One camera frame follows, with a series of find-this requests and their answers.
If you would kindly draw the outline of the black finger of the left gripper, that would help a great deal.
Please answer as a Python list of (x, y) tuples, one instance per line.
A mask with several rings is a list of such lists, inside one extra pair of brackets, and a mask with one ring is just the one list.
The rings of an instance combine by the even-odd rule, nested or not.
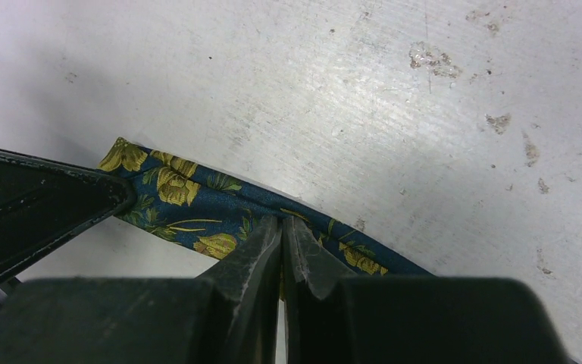
[(0, 149), (0, 285), (135, 201), (121, 177)]

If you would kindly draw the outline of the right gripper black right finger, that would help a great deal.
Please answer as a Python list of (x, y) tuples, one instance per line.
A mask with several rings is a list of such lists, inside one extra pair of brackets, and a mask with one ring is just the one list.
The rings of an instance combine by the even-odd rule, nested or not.
[(290, 363), (567, 363), (532, 290), (505, 278), (357, 275), (282, 225)]

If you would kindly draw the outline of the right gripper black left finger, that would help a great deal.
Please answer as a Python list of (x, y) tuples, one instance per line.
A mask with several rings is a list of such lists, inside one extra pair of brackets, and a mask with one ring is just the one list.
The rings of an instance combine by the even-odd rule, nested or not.
[(0, 309), (0, 363), (273, 363), (280, 226), (196, 278), (43, 279)]

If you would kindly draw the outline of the blue yellow floral tie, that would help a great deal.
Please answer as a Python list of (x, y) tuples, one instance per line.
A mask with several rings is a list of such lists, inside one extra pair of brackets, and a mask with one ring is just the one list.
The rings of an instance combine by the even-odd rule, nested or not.
[(150, 234), (223, 259), (267, 215), (303, 221), (320, 246), (353, 271), (425, 275), (425, 269), (360, 230), (278, 193), (184, 158), (117, 138), (98, 169), (127, 180), (137, 195), (118, 218)]

